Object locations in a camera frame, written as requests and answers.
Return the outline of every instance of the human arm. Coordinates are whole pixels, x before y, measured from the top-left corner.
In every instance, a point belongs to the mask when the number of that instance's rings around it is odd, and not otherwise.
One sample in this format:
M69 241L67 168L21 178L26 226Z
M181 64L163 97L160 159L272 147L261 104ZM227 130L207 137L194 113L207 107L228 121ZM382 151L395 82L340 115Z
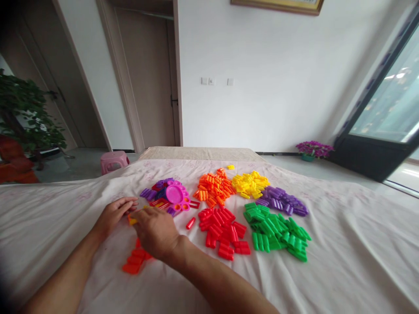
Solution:
M111 234L122 215L135 209L138 198L120 198L108 204L92 230L76 246L67 260L29 299L21 313L71 314L77 311L100 244Z
M142 246L189 280L216 313L277 314L278 311L240 275L179 235L173 218L158 208L131 214Z

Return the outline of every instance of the pink plastic toy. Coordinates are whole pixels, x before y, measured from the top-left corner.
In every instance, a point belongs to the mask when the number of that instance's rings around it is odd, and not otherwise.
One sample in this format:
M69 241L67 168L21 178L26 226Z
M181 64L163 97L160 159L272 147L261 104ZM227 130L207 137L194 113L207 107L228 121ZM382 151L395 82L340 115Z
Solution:
M100 158L100 166L102 168L102 175L112 171L124 168L130 164L127 154L123 151L108 152Z
M186 188L179 181L167 181L166 198L175 211L188 211L191 199Z

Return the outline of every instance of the human hand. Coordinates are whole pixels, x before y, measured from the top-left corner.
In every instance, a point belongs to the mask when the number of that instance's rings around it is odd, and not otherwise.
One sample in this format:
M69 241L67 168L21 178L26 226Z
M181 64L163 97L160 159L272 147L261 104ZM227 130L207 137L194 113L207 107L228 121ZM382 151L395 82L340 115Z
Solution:
M131 213L133 225L143 248L154 258L167 263L181 237L173 217L162 209L148 207Z
M106 205L90 233L98 236L102 241L105 240L125 212L137 209L136 200L138 200L137 197L123 197Z

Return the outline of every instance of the pink plastic stool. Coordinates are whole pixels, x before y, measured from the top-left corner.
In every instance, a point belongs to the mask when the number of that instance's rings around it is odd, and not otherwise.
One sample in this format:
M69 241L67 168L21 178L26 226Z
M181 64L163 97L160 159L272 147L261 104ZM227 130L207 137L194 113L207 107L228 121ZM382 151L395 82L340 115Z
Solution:
M130 164L124 151L108 152L100 158L102 175L124 168Z

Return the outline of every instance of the potted plant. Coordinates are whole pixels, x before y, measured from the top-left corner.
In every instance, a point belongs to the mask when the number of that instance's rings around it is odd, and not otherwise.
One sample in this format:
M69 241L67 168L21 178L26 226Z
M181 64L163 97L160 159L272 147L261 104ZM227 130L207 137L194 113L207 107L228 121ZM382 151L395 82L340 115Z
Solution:
M56 126L45 111L45 94L32 80L24 81L13 75L4 75L0 69L0 129L36 156L38 170L42 170L41 151L58 147L66 148L62 127Z
M296 146L302 154L301 159L313 161L314 158L326 158L334 150L333 146L321 144L316 141L302 142Z

